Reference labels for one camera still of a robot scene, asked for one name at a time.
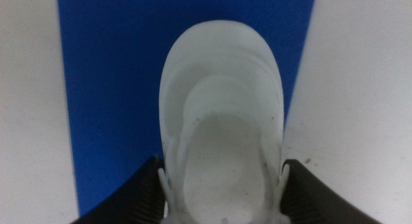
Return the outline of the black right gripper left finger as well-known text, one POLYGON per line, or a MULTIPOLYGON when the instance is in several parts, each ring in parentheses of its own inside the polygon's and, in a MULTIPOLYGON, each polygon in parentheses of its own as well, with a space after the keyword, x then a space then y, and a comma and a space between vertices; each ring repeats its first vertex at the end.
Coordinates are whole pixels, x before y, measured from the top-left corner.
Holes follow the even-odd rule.
POLYGON ((150 157, 130 179, 73 224, 159 224, 165 196, 158 177, 163 160, 150 157))

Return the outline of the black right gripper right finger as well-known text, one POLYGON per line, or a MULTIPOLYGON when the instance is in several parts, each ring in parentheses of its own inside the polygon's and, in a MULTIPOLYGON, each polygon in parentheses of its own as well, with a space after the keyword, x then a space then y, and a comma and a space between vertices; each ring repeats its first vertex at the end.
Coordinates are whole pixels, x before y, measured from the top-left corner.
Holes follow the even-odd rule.
POLYGON ((298 160, 288 159, 283 166, 289 167, 290 174, 281 200, 281 212, 292 223, 378 223, 332 191, 298 160))

